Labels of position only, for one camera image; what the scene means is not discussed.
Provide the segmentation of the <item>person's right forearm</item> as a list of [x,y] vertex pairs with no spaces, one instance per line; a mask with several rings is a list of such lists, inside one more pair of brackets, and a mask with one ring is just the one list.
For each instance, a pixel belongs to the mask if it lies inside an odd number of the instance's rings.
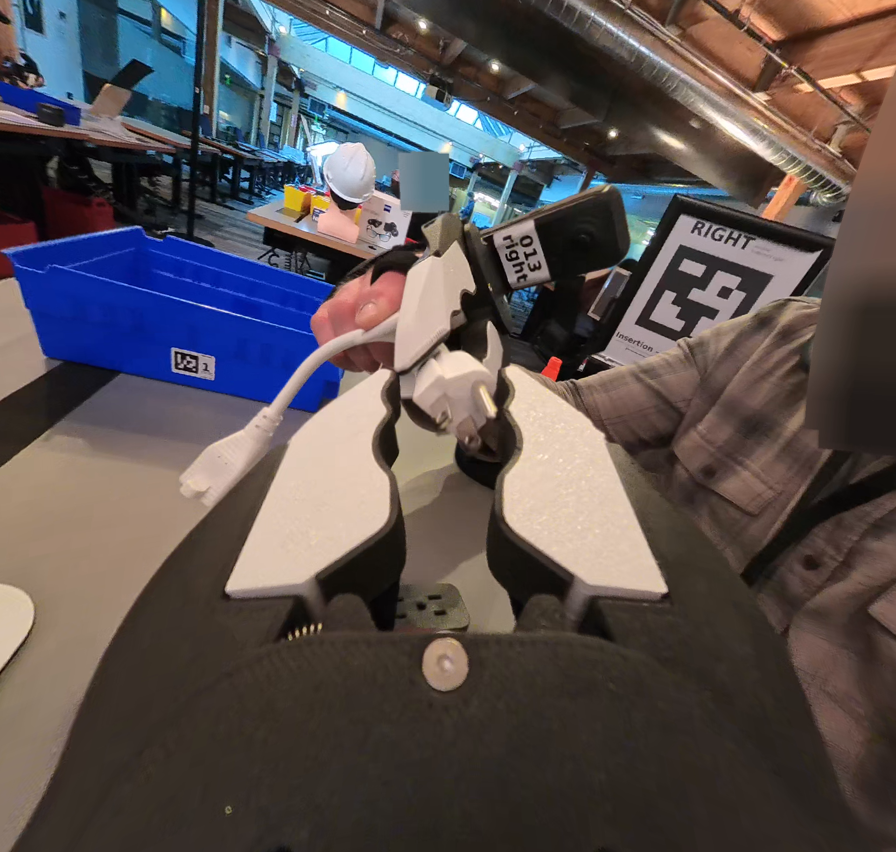
[[820,310],[819,299],[786,298],[635,365],[562,382],[531,376],[632,453],[700,435],[735,455],[754,454],[804,432],[802,352]]

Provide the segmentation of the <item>round spiral metal duct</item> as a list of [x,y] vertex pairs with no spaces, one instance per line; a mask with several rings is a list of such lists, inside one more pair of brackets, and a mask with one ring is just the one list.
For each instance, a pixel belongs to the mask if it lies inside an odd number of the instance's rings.
[[645,148],[759,206],[785,176],[824,205],[856,170],[613,0],[395,0]]

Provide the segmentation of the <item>black pole stand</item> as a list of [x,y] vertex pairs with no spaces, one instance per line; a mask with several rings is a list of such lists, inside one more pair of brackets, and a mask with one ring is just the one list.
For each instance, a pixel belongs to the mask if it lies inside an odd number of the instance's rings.
[[193,76],[193,103],[188,139],[187,204],[185,212],[186,241],[196,239],[196,200],[199,179],[199,156],[202,136],[204,107],[214,111],[214,97],[217,88],[218,37],[220,32],[219,0],[196,0],[195,65]]

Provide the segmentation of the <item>person's plaid shirt torso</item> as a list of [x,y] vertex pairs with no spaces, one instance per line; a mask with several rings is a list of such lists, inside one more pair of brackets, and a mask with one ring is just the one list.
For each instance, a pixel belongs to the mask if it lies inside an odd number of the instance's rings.
[[[593,421],[745,576],[831,462],[804,407],[623,404]],[[812,528],[760,574],[838,780],[875,850],[894,850],[894,493]]]

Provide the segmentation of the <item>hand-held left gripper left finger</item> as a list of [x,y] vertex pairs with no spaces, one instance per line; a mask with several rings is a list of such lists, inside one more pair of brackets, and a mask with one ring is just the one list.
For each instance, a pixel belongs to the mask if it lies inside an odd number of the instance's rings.
[[361,598],[395,622],[407,544],[397,481],[399,380],[382,369],[290,439],[225,585],[231,599],[299,599],[321,621],[331,600]]

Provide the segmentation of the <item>blue plastic bin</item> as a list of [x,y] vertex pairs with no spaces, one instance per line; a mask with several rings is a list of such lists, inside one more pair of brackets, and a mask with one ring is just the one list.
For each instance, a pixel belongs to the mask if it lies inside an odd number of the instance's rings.
[[6,250],[43,353],[270,403],[331,286],[140,227]]
[[62,112],[64,125],[81,126],[82,113],[75,104],[49,96],[39,89],[1,82],[1,100],[6,106],[35,116],[40,106],[55,107]]

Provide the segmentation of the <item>red bag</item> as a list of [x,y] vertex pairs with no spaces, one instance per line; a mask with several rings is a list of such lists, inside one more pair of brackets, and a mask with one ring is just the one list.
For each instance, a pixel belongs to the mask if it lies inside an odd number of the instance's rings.
[[102,197],[82,195],[69,190],[44,186],[44,240],[107,232],[117,229],[113,206]]

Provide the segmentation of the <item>black framed tag sign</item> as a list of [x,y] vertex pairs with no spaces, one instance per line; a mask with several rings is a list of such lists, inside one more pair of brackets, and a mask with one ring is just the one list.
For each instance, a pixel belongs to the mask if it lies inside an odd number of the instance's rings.
[[598,359],[634,365],[768,303],[802,296],[834,244],[742,209],[675,195],[595,337]]

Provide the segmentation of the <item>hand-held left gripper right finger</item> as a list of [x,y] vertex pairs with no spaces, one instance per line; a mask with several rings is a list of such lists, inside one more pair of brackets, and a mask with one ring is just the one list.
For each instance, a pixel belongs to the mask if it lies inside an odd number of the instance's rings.
[[663,600],[666,579],[604,434],[521,367],[502,371],[500,390],[505,463],[487,564],[511,602],[552,596],[581,624],[593,599]]

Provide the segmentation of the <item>black power strip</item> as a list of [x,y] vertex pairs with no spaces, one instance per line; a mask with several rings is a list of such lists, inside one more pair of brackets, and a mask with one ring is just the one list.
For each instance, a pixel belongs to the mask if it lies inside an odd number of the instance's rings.
[[401,584],[393,629],[406,634],[458,634],[469,628],[460,591],[449,583]]

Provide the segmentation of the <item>pink mannequin head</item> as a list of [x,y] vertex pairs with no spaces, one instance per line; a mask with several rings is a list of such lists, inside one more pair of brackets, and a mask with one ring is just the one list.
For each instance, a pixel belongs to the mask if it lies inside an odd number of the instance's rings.
[[330,208],[315,222],[319,234],[354,244],[358,241],[361,203],[343,198],[329,190]]

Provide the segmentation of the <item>white hard hat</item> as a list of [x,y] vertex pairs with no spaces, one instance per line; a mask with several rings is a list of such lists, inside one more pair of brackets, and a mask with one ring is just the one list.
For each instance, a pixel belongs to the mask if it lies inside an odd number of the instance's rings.
[[322,176],[331,194],[355,206],[375,191],[375,161],[359,142],[340,144],[323,162]]

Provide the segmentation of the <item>grey desk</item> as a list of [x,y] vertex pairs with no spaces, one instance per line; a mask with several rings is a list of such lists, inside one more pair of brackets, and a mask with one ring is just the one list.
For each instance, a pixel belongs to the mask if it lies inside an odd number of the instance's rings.
[[268,249],[288,254],[291,266],[330,285],[356,264],[385,253],[364,239],[351,243],[320,233],[311,216],[298,219],[297,212],[284,208],[282,198],[249,210],[245,218],[263,228],[263,244]]

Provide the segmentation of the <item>white stand with wooden board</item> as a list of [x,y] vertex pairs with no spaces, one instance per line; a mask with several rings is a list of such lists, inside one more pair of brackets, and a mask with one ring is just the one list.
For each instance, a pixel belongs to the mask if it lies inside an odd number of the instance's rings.
[[1,671],[28,640],[36,610],[31,596],[15,586],[1,584]]

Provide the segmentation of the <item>person's right hand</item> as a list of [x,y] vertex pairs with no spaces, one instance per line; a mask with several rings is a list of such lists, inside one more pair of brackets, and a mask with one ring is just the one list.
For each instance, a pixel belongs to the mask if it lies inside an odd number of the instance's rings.
[[[319,345],[352,331],[371,331],[393,316],[401,306],[407,277],[387,271],[372,278],[370,270],[338,287],[311,318],[310,327]],[[331,358],[349,373],[375,373],[393,366],[394,344],[371,342]]]

